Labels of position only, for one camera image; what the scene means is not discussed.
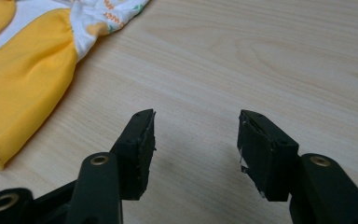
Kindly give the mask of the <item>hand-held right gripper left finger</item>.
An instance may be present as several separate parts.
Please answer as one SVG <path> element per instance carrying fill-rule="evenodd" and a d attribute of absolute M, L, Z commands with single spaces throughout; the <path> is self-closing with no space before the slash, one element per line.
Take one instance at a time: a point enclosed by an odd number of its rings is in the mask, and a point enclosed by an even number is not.
<path fill-rule="evenodd" d="M 135 113 L 108 152 L 83 160 L 65 224 L 123 224 L 122 202 L 144 194 L 155 151 L 155 111 Z"/>

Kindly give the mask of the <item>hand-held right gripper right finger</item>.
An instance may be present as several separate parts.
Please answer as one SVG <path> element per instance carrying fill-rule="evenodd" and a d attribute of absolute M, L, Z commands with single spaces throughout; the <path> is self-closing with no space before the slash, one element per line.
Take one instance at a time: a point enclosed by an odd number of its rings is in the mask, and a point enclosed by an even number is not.
<path fill-rule="evenodd" d="M 294 224 L 358 224 L 358 187 L 333 159 L 299 144 L 266 116 L 242 110 L 241 170 L 270 202 L 289 202 Z"/>

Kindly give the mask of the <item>yellow and white printed garment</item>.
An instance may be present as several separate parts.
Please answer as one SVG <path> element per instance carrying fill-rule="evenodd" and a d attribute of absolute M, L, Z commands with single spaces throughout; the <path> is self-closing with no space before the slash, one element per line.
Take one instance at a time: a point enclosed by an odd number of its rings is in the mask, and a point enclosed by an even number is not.
<path fill-rule="evenodd" d="M 39 129 L 101 35 L 149 0 L 0 0 L 0 170 Z"/>

